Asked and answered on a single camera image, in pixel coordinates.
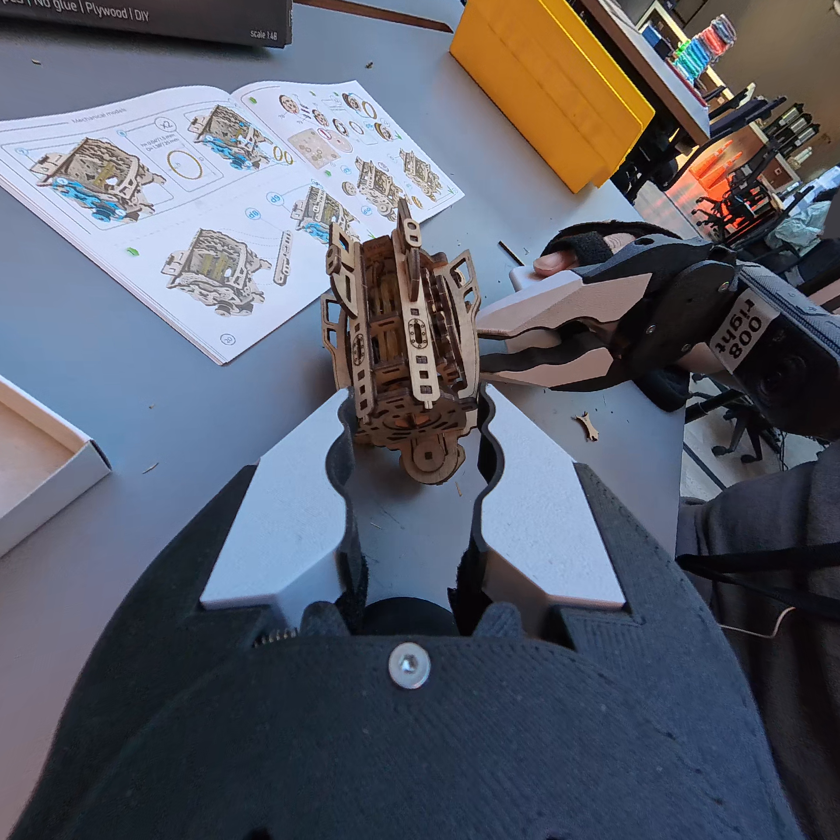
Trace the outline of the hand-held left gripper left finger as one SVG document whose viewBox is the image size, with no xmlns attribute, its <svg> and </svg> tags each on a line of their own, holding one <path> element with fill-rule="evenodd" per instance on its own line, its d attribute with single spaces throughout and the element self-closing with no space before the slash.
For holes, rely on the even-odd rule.
<svg viewBox="0 0 840 840">
<path fill-rule="evenodd" d="M 201 596 L 206 609 L 269 605 L 299 627 L 332 602 L 361 627 L 366 562 L 346 490 L 354 470 L 353 388 L 339 389 L 259 459 Z"/>
</svg>

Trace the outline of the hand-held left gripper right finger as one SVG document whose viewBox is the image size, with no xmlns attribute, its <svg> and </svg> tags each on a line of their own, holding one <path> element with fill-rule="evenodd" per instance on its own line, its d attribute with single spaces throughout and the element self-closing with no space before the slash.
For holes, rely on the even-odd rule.
<svg viewBox="0 0 840 840">
<path fill-rule="evenodd" d="M 460 631 L 487 606 L 517 607 L 523 628 L 542 631 L 555 606 L 608 612 L 626 597 L 573 458 L 493 385 L 478 392 L 478 468 L 468 549 L 449 602 Z"/>
</svg>

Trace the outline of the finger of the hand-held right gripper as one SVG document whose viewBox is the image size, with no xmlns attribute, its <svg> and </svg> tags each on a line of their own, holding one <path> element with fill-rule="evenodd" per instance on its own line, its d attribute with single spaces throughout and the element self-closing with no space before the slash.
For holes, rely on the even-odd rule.
<svg viewBox="0 0 840 840">
<path fill-rule="evenodd" d="M 509 340 L 579 319 L 618 321 L 642 299 L 652 275 L 584 282 L 570 269 L 545 278 L 530 269 L 512 269 L 509 277 L 515 292 L 479 311 L 476 330 L 481 338 Z"/>
<path fill-rule="evenodd" d="M 522 346 L 508 353 L 489 353 L 480 358 L 485 381 L 535 385 L 573 392 L 598 391 L 625 380 L 621 371 L 611 372 L 616 362 L 606 344 L 593 332 L 583 331 L 547 346 Z"/>
</svg>

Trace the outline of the wooden mechanical model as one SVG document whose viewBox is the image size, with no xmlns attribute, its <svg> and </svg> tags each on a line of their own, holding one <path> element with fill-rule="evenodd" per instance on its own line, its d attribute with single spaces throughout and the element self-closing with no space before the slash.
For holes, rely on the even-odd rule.
<svg viewBox="0 0 840 840">
<path fill-rule="evenodd" d="M 471 254 L 423 249 L 400 199 L 392 233 L 364 243 L 331 223 L 322 340 L 338 389 L 353 389 L 356 441 L 395 450 L 415 481 L 440 485 L 476 426 L 481 296 Z"/>
</svg>

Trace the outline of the black model kit box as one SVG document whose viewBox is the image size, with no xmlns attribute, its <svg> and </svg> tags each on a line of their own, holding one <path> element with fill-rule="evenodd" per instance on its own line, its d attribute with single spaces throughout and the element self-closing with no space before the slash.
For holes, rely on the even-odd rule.
<svg viewBox="0 0 840 840">
<path fill-rule="evenodd" d="M 6 18 L 144 35 L 284 48 L 290 1 L 2 1 Z"/>
</svg>

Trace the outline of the person's right hand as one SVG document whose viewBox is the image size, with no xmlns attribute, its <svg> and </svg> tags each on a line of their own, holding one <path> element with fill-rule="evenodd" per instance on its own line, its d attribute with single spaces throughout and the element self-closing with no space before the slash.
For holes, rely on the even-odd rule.
<svg viewBox="0 0 840 840">
<path fill-rule="evenodd" d="M 532 269 L 538 277 L 545 278 L 579 266 L 599 265 L 609 261 L 634 239 L 633 234 L 623 231 L 606 235 L 596 230 L 559 232 L 533 261 Z"/>
</svg>

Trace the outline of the black office chair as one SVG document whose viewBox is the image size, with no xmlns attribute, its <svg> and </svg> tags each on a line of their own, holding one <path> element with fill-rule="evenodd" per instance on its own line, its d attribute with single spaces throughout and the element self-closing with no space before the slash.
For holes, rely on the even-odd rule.
<svg viewBox="0 0 840 840">
<path fill-rule="evenodd" d="M 793 253 L 790 245 L 769 247 L 766 238 L 786 220 L 815 188 L 806 186 L 793 194 L 783 206 L 781 199 L 759 182 L 730 190 L 719 201 L 709 196 L 697 199 L 691 209 L 692 221 L 705 227 L 713 241 L 738 252 L 743 259 L 758 261 L 785 251 Z"/>
</svg>

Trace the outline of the orange plastic cones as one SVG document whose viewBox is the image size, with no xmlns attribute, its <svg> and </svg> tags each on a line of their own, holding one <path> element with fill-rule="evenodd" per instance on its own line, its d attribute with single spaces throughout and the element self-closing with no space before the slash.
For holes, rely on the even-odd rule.
<svg viewBox="0 0 840 840">
<path fill-rule="evenodd" d="M 712 190 L 718 183 L 725 182 L 728 174 L 737 167 L 742 152 L 731 152 L 730 145 L 731 142 L 726 142 L 719 150 L 689 168 L 690 175 L 703 190 Z"/>
</svg>

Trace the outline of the yellow plastic bin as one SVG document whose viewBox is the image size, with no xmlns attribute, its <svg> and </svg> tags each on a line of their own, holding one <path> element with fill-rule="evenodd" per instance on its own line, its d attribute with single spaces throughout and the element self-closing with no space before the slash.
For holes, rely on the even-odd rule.
<svg viewBox="0 0 840 840">
<path fill-rule="evenodd" d="M 564 1 L 469 1 L 449 51 L 573 193 L 609 181 L 655 115 Z"/>
</svg>

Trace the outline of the wooden background desk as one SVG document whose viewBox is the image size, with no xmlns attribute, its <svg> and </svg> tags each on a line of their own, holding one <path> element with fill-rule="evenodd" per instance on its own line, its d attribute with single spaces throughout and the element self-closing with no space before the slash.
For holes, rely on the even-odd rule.
<svg viewBox="0 0 840 840">
<path fill-rule="evenodd" d="M 696 90 L 646 41 L 614 2 L 572 2 L 576 13 L 585 21 L 604 47 L 623 67 L 632 67 L 632 78 L 642 81 L 642 92 L 654 96 L 657 112 L 667 112 L 701 144 L 711 137 L 709 110 Z"/>
</svg>

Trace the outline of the white cardboard tray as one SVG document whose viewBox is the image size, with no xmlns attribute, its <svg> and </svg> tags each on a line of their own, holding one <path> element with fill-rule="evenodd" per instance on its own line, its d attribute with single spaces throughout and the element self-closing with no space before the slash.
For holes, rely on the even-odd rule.
<svg viewBox="0 0 840 840">
<path fill-rule="evenodd" d="M 1 378 L 1 554 L 111 472 L 95 440 Z"/>
</svg>

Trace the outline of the colourful plastic stack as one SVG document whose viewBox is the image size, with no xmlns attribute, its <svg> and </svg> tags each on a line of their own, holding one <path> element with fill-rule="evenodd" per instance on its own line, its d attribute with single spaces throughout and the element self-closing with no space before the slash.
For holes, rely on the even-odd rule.
<svg viewBox="0 0 840 840">
<path fill-rule="evenodd" d="M 715 17 L 702 29 L 680 45 L 671 60 L 675 71 L 690 85 L 694 85 L 737 40 L 737 31 L 725 14 Z"/>
</svg>

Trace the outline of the person's dark clothing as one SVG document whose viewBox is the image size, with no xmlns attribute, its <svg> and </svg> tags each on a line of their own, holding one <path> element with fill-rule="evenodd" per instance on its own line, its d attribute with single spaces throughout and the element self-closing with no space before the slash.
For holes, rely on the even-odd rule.
<svg viewBox="0 0 840 840">
<path fill-rule="evenodd" d="M 676 552 L 719 555 L 838 543 L 839 443 L 815 461 L 680 502 Z M 698 580 L 761 712 L 777 770 L 805 835 L 839 836 L 839 630 L 737 585 Z"/>
</svg>

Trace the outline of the illustrated instruction booklet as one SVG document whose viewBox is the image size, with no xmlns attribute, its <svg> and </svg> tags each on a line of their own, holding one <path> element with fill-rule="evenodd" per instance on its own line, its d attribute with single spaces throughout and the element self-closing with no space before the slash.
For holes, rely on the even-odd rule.
<svg viewBox="0 0 840 840">
<path fill-rule="evenodd" d="M 217 364 L 329 287 L 366 241 L 463 192 L 355 80 L 176 87 L 2 121 L 2 185 Z"/>
</svg>

